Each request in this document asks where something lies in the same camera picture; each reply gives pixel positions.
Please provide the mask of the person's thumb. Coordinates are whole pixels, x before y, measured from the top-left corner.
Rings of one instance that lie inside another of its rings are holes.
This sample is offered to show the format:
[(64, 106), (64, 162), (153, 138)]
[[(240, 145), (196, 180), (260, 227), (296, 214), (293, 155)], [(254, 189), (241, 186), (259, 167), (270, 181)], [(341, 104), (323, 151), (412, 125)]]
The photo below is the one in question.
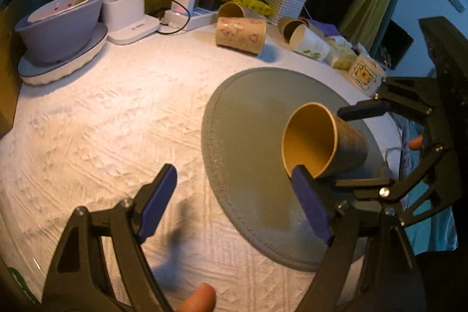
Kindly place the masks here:
[(178, 308), (179, 312), (213, 312), (216, 306), (216, 291), (208, 283), (202, 283)]

